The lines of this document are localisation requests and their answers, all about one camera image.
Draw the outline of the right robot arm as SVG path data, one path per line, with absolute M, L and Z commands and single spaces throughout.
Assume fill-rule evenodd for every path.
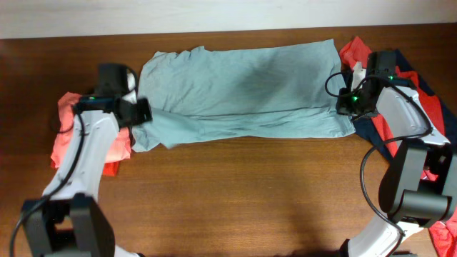
M 370 149 L 398 147 L 384 174 L 373 219 L 344 241 L 340 256 L 394 256 L 410 236 L 456 210 L 456 147 L 433 125 L 412 81 L 396 75 L 396 54 L 369 54 L 364 69 L 354 69 L 350 86 L 337 95 L 338 114 L 359 119 L 382 116 L 393 134 Z

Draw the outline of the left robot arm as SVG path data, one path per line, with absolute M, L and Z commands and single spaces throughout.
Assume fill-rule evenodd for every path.
M 152 120 L 136 97 L 136 73 L 123 64 L 100 64 L 94 92 L 71 105 L 74 121 L 64 160 L 41 198 L 26 200 L 16 229 L 33 256 L 130 256 L 98 205 L 106 156 L 122 128 Z

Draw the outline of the light blue t-shirt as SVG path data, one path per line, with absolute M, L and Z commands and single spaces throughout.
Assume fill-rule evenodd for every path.
M 336 112 L 344 87 L 332 40 L 263 49 L 156 52 L 138 95 L 152 121 L 133 128 L 137 152 L 225 138 L 341 138 L 355 128 Z

